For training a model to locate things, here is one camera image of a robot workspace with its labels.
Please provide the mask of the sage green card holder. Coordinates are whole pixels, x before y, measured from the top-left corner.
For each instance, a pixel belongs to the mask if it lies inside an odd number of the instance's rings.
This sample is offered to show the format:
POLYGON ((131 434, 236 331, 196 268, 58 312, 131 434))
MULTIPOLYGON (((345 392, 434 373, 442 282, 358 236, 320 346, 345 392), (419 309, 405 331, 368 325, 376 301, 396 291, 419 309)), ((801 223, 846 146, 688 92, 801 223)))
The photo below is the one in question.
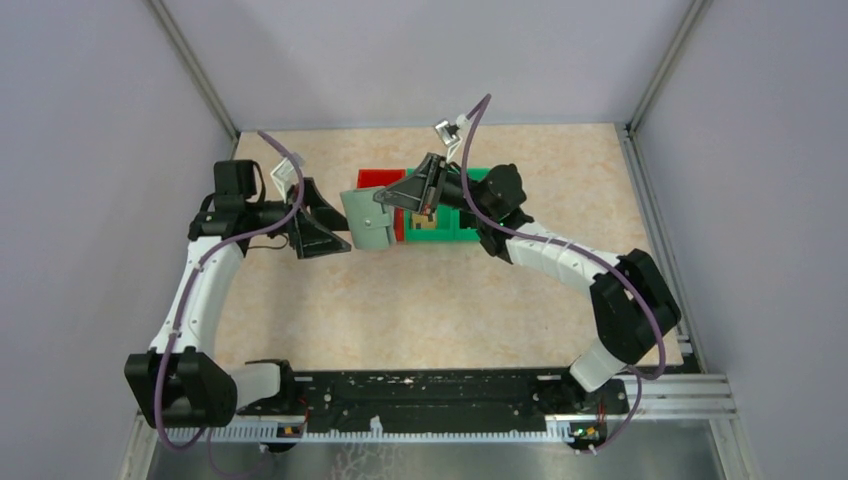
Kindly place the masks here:
POLYGON ((357 250, 389 249, 396 243, 394 209, 374 200, 379 187, 340 193, 348 230, 357 250))

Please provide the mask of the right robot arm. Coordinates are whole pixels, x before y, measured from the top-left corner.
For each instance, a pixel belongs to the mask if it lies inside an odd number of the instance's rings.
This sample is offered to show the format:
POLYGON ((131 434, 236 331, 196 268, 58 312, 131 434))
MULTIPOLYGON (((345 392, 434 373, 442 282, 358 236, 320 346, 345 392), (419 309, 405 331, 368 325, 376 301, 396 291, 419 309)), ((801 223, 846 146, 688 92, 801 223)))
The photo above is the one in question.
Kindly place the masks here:
POLYGON ((603 252, 544 228, 526 214, 527 196, 514 164, 489 169, 479 180, 444 156, 430 153, 411 173, 376 191, 384 206, 425 215, 448 207, 474 216, 488 255, 541 272, 585 295, 596 338, 568 367, 563 398, 590 411, 616 374, 663 344, 682 313, 653 257, 640 249, 603 252))

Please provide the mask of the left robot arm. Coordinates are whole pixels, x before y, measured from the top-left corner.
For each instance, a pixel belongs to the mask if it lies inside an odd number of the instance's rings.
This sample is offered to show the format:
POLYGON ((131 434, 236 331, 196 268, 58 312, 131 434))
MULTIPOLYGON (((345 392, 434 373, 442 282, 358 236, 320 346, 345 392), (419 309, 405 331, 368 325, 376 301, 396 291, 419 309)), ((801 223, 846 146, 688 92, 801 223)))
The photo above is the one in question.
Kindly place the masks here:
POLYGON ((255 236, 286 237, 300 259, 347 253, 345 216, 312 178, 287 186, 280 200, 265 197, 253 160, 214 164, 214 190, 189 226, 183 277, 166 319, 144 353, 129 355, 124 375, 154 428, 213 428, 263 402, 292 411, 300 388, 284 360, 251 361, 227 371, 215 360, 215 341, 232 281, 255 236))

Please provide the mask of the tan card holder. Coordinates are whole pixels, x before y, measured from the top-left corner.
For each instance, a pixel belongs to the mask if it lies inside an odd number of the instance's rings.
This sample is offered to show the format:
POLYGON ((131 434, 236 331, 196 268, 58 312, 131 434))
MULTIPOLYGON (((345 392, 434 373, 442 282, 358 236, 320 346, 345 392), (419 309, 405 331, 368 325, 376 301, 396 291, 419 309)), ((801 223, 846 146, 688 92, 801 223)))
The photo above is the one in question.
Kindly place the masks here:
POLYGON ((411 214, 410 228, 412 230, 436 230, 439 226, 438 215, 436 211, 428 214, 411 214))

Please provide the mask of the right green plastic bin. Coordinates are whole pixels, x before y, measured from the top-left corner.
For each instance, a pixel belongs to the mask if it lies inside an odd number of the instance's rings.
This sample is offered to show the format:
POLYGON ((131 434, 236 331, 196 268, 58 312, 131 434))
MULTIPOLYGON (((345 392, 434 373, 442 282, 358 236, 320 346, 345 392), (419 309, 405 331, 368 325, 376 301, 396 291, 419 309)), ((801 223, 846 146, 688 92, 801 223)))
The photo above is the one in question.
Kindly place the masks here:
MULTIPOLYGON (((490 220, 499 224, 503 222, 508 212, 502 206, 502 199, 492 192, 491 182, 496 183, 498 175, 502 171, 503 168, 500 165, 491 168, 469 168, 466 175, 471 198, 478 210, 490 220)), ((478 229, 486 229, 488 225, 471 208, 470 211, 461 212, 464 213, 462 223, 468 223, 475 230, 475 237, 472 237, 469 241, 461 242, 478 242, 478 229)))

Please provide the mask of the green plastic bin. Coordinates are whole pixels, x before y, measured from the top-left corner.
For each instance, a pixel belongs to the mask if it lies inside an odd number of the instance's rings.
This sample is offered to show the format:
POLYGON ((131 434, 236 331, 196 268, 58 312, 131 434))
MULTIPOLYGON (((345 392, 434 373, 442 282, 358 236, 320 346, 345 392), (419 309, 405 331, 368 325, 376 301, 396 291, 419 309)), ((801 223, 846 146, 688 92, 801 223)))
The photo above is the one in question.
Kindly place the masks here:
POLYGON ((456 209, 439 206, 434 228, 416 228, 409 212, 398 210, 397 214, 406 243, 453 243, 475 237, 474 228, 462 223, 464 213, 456 209))
MULTIPOLYGON (((499 224, 503 222, 508 212, 502 206, 502 199, 492 192, 491 182, 496 183, 498 175, 502 171, 503 168, 500 165, 491 168, 469 168, 466 175, 471 198, 478 210, 490 220, 499 224)), ((471 208, 470 211, 461 212, 464 213, 462 223, 468 223, 475 230, 475 237, 472 237, 469 241, 461 242, 478 242, 478 229, 486 229, 488 225, 471 208)))

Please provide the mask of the middle green plastic bin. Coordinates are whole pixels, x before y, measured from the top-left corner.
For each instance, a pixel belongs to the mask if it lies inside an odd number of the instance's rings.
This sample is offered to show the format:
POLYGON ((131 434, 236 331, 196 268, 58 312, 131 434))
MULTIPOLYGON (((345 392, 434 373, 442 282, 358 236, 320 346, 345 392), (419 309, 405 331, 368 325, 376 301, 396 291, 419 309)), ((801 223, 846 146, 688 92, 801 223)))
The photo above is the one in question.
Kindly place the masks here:
POLYGON ((416 228, 409 212, 398 210, 397 214, 406 243, 453 243, 475 237, 474 228, 462 223, 464 213, 456 209, 439 206, 434 228, 416 228))

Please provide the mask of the red plastic bin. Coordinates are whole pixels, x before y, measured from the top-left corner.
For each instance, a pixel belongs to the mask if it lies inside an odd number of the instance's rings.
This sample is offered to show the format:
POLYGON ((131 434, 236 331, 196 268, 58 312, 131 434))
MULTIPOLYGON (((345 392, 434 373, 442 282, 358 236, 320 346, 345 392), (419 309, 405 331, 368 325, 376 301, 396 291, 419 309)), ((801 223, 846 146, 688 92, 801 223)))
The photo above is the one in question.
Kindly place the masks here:
MULTIPOLYGON (((360 169, 357 176, 357 188, 385 187, 402 179, 406 175, 405 169, 360 169)), ((397 243, 405 242, 404 212, 394 210, 393 230, 397 243)))

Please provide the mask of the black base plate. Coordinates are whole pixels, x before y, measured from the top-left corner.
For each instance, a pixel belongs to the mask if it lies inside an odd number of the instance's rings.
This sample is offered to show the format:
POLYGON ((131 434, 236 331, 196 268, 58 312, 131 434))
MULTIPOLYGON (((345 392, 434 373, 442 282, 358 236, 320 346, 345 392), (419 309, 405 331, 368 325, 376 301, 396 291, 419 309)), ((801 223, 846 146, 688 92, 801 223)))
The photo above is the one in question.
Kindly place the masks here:
POLYGON ((627 414, 621 380, 585 392, 565 368, 359 370, 287 373, 281 393, 242 416, 305 416, 309 433, 539 432, 552 415, 607 420, 627 414))

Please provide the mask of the aluminium frame rail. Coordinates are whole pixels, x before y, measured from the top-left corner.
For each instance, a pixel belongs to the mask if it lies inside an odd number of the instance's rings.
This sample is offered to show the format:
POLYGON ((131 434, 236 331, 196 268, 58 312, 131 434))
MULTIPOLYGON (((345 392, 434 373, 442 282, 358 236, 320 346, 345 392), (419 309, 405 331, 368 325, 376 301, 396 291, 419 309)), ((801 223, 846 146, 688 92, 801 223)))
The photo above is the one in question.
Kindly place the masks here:
MULTIPOLYGON (((635 421, 734 420, 738 416, 738 407, 729 382, 722 375, 671 373, 658 380, 646 380, 625 373, 615 376, 612 380, 623 381, 631 407, 627 414, 613 415, 609 420, 622 420, 626 416, 635 421)), ((227 423, 233 424, 249 418, 306 418, 289 415, 240 415, 240 410, 250 404, 245 404, 228 415, 227 423)), ((584 416, 576 415, 552 415, 547 419, 589 421, 584 416)))

